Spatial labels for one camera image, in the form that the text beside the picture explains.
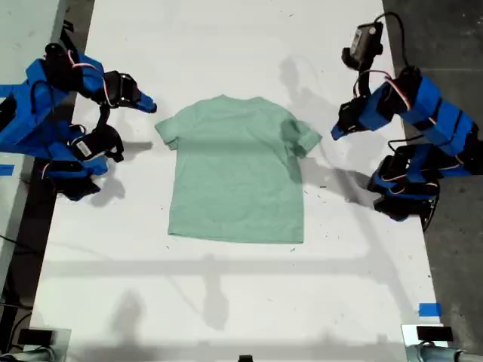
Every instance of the blue tape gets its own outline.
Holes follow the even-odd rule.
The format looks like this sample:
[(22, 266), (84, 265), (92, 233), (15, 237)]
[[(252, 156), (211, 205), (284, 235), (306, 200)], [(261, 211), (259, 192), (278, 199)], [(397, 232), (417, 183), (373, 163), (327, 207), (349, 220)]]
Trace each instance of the blue tape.
[(14, 174), (15, 165), (0, 164), (0, 176), (12, 176)]
[(420, 303), (420, 317), (440, 317), (441, 304), (439, 303)]

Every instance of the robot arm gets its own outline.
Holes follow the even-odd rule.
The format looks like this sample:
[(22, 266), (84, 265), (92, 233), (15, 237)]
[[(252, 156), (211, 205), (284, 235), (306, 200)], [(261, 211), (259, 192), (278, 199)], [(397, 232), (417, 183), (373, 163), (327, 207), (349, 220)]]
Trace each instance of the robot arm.
[[(154, 113), (156, 104), (129, 74), (105, 73), (100, 62), (75, 49), (49, 44), (45, 53), (26, 70), (22, 84), (0, 86), (0, 97), (6, 97), (0, 103), (0, 152), (43, 159), (42, 178), (50, 178), (57, 191), (78, 200), (99, 191), (90, 176), (107, 172), (106, 157), (123, 160), (121, 137), (107, 124), (110, 110), (130, 107)], [(100, 118), (92, 132), (48, 118), (70, 91), (99, 105)]]
[[(387, 14), (400, 22), (404, 47), (401, 20), (394, 13), (381, 17)], [(429, 143), (401, 146), (394, 155), (386, 156), (368, 190), (383, 196), (374, 203), (376, 210), (397, 220), (418, 214), (427, 227), (438, 202), (438, 179), (483, 174), (483, 142), (478, 140), (478, 127), (471, 118), (443, 100), (439, 88), (407, 60), (399, 77), (392, 79), (386, 73), (386, 81), (371, 93), (369, 73), (381, 72), (369, 69), (381, 54), (374, 49), (382, 49), (382, 23), (377, 19), (358, 27), (352, 47), (343, 50), (343, 62), (359, 71), (360, 95), (354, 87), (354, 99), (340, 107), (331, 133), (338, 140), (350, 133), (378, 130), (396, 114), (418, 129)]]

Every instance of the gray floor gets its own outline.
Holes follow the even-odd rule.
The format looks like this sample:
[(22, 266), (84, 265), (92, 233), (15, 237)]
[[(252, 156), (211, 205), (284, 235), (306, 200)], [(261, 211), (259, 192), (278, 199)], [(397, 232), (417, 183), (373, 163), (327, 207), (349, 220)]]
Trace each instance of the gray floor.
[[(383, 0), (406, 28), (410, 63), (483, 128), (483, 2), (481, 0)], [(401, 67), (398, 27), (389, 24), (396, 68)], [(445, 179), (426, 248), (443, 321), (459, 347), (483, 354), (483, 188), (481, 176)]]

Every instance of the cable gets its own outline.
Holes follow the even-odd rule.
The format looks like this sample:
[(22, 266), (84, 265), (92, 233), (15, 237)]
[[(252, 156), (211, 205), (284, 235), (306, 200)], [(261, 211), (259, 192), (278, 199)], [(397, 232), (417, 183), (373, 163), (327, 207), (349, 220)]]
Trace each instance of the cable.
[(111, 103), (111, 101), (109, 100), (109, 95), (107, 93), (107, 84), (106, 84), (106, 79), (104, 79), (104, 75), (101, 74), (100, 70), (98, 68), (96, 68), (95, 66), (93, 66), (92, 64), (89, 64), (89, 63), (76, 63), (74, 62), (74, 59), (72, 58), (72, 56), (70, 55), (72, 53), (71, 50), (68, 50), (67, 51), (67, 56), (69, 57), (69, 61), (70, 63), (72, 64), (72, 69), (74, 68), (78, 68), (78, 67), (82, 67), (82, 66), (87, 66), (89, 68), (94, 68), (96, 69), (99, 73), (100, 73), (100, 77), (102, 78), (103, 80), (103, 84), (104, 84), (104, 94), (106, 95), (106, 101), (107, 101), (107, 104), (109, 104), (112, 108), (114, 107), (114, 105)]
[(356, 86), (359, 82), (359, 79), (361, 78), (361, 75), (365, 74), (365, 73), (369, 73), (369, 72), (375, 72), (375, 73), (383, 73), (384, 75), (386, 75), (385, 78), (389, 78), (389, 79), (392, 79), (391, 78), (391, 75), (384, 71), (384, 70), (379, 70), (379, 69), (368, 69), (368, 70), (364, 70), (362, 72), (359, 73), (359, 77), (357, 77), (357, 79), (355, 80), (355, 83), (354, 83), (354, 86), (352, 87), (352, 93), (354, 94), (354, 97), (357, 97), (357, 91), (356, 91)]
[(431, 223), (432, 221), (432, 217), (434, 216), (435, 212), (436, 212), (436, 206), (438, 206), (438, 202), (439, 202), (439, 193), (440, 193), (440, 190), (441, 188), (439, 187), (439, 184), (436, 184), (437, 187), (438, 187), (438, 193), (436, 194), (436, 197), (435, 197), (435, 200), (434, 200), (434, 204), (432, 206), (432, 209), (431, 209), (431, 213), (428, 217), (428, 220), (426, 221), (426, 223), (423, 225), (423, 232), (425, 232), (428, 227), (429, 227), (429, 224)]
[(11, 348), (12, 348), (12, 342), (14, 341), (14, 336), (15, 336), (15, 332), (17, 331), (17, 328), (21, 325), (21, 323), (26, 320), (28, 317), (30, 317), (32, 315), (32, 312), (28, 313), (28, 314), (25, 314), (15, 325), (14, 325), (14, 328), (12, 328), (12, 332), (10, 334), (10, 339), (8, 340), (8, 344), (7, 344), (7, 351), (10, 351)]
[(399, 142), (410, 142), (410, 141), (415, 141), (418, 140), (419, 138), (423, 138), (424, 135), (420, 134), (415, 137), (410, 137), (410, 138), (404, 138), (403, 140), (389, 140), (387, 141), (387, 146), (395, 153), (394, 147), (391, 146), (392, 143), (399, 143)]
[(2, 238), (3, 240), (9, 241), (12, 244), (15, 244), (19, 247), (23, 247), (23, 248), (29, 250), (32, 254), (37, 254), (38, 256), (42, 257), (41, 252), (39, 252), (38, 250), (35, 250), (34, 248), (30, 247), (29, 245), (20, 243), (19, 241), (15, 241), (14, 239), (7, 238), (6, 236), (3, 236), (3, 235), (0, 235), (0, 238)]
[(402, 20), (399, 15), (397, 15), (394, 11), (387, 11), (384, 14), (378, 16), (374, 22), (376, 23), (382, 17), (394, 17), (399, 24), (399, 30), (401, 31), (401, 55), (402, 61), (404, 62), (405, 66), (409, 66), (408, 57), (406, 56), (406, 31), (405, 26), (402, 23)]

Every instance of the red wire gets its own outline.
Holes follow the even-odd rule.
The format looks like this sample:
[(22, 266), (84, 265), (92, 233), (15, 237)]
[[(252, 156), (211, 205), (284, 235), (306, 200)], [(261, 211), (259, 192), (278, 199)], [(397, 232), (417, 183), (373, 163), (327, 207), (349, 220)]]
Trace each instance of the red wire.
[[(72, 59), (72, 56), (70, 55), (72, 53), (71, 50), (68, 50), (67, 51), (67, 56), (69, 57), (69, 61), (70, 63), (72, 64), (72, 69), (74, 68), (78, 68), (78, 67), (83, 67), (83, 66), (87, 66), (89, 68), (94, 68), (96, 69), (99, 73), (100, 73), (100, 70), (98, 68), (96, 68), (95, 66), (93, 66), (92, 64), (89, 64), (89, 63), (76, 63), (74, 62), (74, 60)], [(104, 79), (103, 75), (101, 75), (101, 78), (103, 79), (103, 84), (104, 84), (104, 94), (106, 95), (106, 101), (107, 101), (107, 104), (109, 104), (111, 107), (114, 107), (114, 105), (111, 103), (111, 101), (109, 100), (109, 95), (107, 93), (107, 84), (106, 84), (106, 79)]]

